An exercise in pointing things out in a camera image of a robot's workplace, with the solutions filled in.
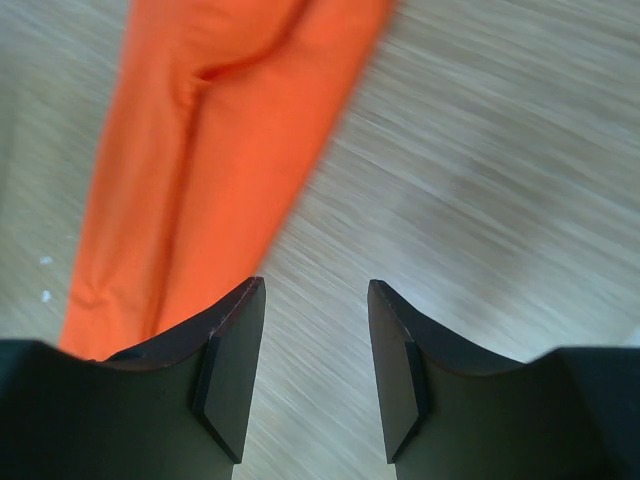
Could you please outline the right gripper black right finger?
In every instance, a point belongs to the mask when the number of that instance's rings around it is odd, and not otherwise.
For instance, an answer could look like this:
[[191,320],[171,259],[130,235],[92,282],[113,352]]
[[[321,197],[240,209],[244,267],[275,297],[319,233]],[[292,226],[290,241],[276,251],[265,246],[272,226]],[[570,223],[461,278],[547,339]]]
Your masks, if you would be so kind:
[[635,479],[639,351],[562,347],[521,363],[386,282],[368,318],[387,461],[400,479]]

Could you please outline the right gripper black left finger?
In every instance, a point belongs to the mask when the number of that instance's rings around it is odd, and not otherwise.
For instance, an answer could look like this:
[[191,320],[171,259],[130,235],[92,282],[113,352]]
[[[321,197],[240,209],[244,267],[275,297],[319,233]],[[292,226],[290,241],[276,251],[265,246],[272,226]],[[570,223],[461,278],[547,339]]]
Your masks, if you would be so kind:
[[265,311],[251,277],[104,361],[1,344],[5,479],[228,479],[242,460]]

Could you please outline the orange t shirt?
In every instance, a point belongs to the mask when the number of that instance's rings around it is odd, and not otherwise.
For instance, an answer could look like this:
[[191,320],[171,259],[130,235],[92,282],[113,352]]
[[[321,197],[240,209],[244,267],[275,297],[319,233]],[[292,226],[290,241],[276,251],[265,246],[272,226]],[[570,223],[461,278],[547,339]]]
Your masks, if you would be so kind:
[[390,1],[133,1],[60,347],[103,360],[260,267]]

